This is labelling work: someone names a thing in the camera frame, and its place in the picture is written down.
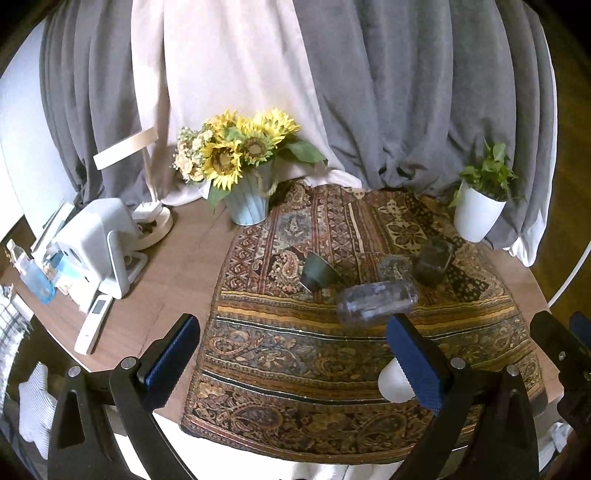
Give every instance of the wooden table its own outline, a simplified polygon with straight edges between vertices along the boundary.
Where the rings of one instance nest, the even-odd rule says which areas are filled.
[[[171,232],[145,251],[149,262],[139,280],[124,299],[113,303],[91,355],[74,352],[86,315],[69,297],[57,293],[49,305],[42,305],[13,268],[2,276],[2,283],[15,284],[43,326],[79,362],[91,371],[111,369],[126,356],[140,356],[152,341],[166,334],[181,314],[194,314],[202,328],[209,317],[219,271],[238,227],[222,208],[212,214],[203,200],[177,207],[173,215]],[[505,251],[488,250],[488,254],[529,323],[536,312],[546,308],[534,276]],[[548,401],[552,401],[562,393],[558,370],[539,348],[538,358]],[[195,355],[167,405],[159,411],[176,423],[183,414],[194,362]]]

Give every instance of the dark green cup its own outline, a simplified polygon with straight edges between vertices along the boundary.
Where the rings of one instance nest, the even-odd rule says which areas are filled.
[[[340,281],[340,275],[324,258],[316,255],[314,252],[308,252],[304,270],[300,277],[300,283],[306,290],[315,293]]]

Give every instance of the clear plastic bottle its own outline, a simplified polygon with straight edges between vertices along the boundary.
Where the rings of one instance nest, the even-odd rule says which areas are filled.
[[[344,289],[336,311],[343,327],[371,327],[412,311],[417,301],[417,288],[407,280],[366,283]]]
[[[9,240],[6,248],[10,252],[10,260],[21,274],[22,282],[35,294],[40,302],[47,304],[56,295],[56,289],[43,274],[34,261],[31,261],[25,251]]]

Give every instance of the green leaf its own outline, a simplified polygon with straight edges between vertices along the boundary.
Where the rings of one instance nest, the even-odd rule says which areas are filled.
[[[462,198],[462,194],[460,193],[460,189],[457,189],[453,194],[453,200],[449,204],[450,207],[456,207],[458,203],[460,203],[460,199]]]
[[[280,157],[283,157],[287,160],[289,159],[290,155],[284,155],[284,150],[288,150],[293,154],[296,160],[301,162],[318,163],[321,161],[326,161],[326,157],[320,153],[320,150],[318,150],[314,145],[306,140],[299,140],[295,138],[294,140],[282,143],[282,148],[277,153]]]
[[[495,157],[496,161],[505,161],[505,149],[507,146],[504,143],[496,143],[494,147],[492,147],[492,154]]]
[[[487,171],[490,173],[496,173],[499,171],[498,162],[487,158],[482,161],[482,171]]]
[[[220,203],[228,195],[230,195],[230,190],[219,189],[217,187],[214,187],[212,184],[209,189],[209,195],[207,197],[207,202],[209,205],[211,205],[213,210],[215,210],[217,207],[217,204]]]
[[[485,155],[486,155],[487,158],[491,156],[491,147],[486,142],[486,138],[484,139],[484,152],[485,152]]]
[[[280,148],[273,153],[273,156],[281,160],[298,161],[297,157],[288,148]]]
[[[460,173],[460,177],[466,180],[469,184],[477,183],[480,180],[481,173],[474,165],[468,165],[462,173]]]
[[[234,142],[235,140],[244,141],[244,135],[238,130],[238,127],[228,127],[226,128],[225,135],[227,142]]]

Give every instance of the white pillow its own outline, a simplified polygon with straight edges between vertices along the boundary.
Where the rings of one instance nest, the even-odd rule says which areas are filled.
[[[25,383],[18,386],[21,397],[18,432],[26,442],[35,442],[41,456],[47,460],[49,436],[57,400],[47,392],[47,367],[41,362]]]

